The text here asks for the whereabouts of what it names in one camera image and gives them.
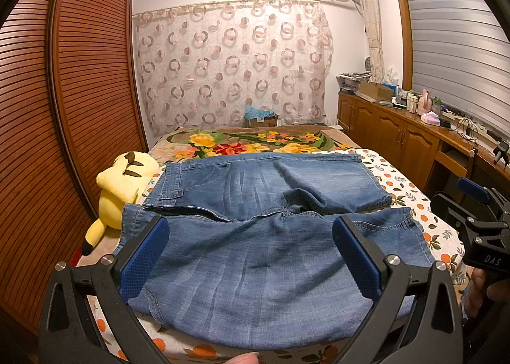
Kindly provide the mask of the person's right hand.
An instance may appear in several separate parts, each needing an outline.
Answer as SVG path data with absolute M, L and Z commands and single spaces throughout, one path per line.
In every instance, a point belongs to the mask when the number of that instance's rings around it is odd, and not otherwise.
M 471 274 L 472 280 L 464 300 L 464 311 L 468 317 L 476 317 L 485 300 L 508 303 L 510 299 L 510 285 L 508 280 L 487 284 L 487 274 L 482 269 L 475 268 Z

